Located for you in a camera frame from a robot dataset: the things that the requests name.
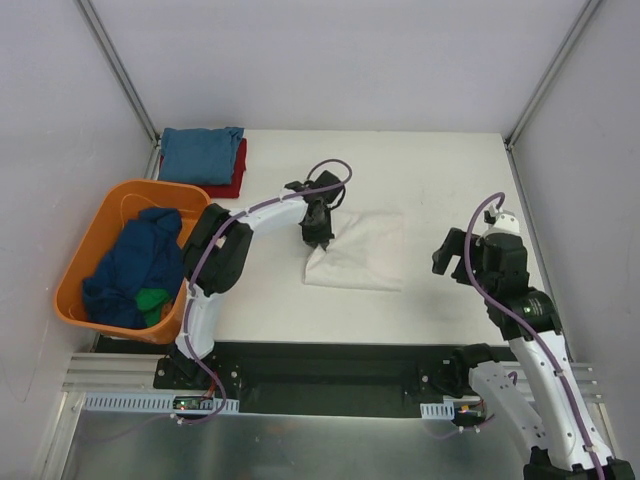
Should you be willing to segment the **white and green t-shirt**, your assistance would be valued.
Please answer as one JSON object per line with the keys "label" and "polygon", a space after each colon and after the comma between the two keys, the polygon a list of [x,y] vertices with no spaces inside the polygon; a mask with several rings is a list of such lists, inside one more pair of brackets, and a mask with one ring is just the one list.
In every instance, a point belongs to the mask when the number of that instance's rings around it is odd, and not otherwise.
{"label": "white and green t-shirt", "polygon": [[335,238],[309,255],[308,286],[396,292],[403,288],[404,218],[388,212],[338,212]]}

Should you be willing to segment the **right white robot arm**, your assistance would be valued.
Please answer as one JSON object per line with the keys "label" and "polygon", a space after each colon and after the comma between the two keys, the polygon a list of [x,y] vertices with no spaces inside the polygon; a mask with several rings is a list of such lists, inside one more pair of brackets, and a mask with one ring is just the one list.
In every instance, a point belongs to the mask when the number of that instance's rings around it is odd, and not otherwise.
{"label": "right white robot arm", "polygon": [[431,385],[454,398],[477,394],[521,453],[526,479],[634,478],[631,464],[615,457],[588,412],[552,300],[529,284],[518,220],[497,211],[487,212],[485,221],[482,235],[450,229],[432,255],[432,271],[442,275],[452,258],[459,259],[453,279],[480,289],[533,398],[517,389],[486,344],[455,349]]}

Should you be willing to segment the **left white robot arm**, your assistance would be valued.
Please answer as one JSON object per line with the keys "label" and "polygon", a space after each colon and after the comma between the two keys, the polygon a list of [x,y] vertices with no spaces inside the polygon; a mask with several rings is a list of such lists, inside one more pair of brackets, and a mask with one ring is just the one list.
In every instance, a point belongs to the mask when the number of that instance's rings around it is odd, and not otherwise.
{"label": "left white robot arm", "polygon": [[169,358],[188,388],[211,377],[205,360],[215,346],[214,330],[227,292],[239,281],[252,241],[297,225],[305,245],[325,250],[334,239],[332,211],[346,194],[346,180],[325,170],[317,178],[286,184],[279,194],[232,211],[213,203],[205,208],[182,251],[186,303]]}

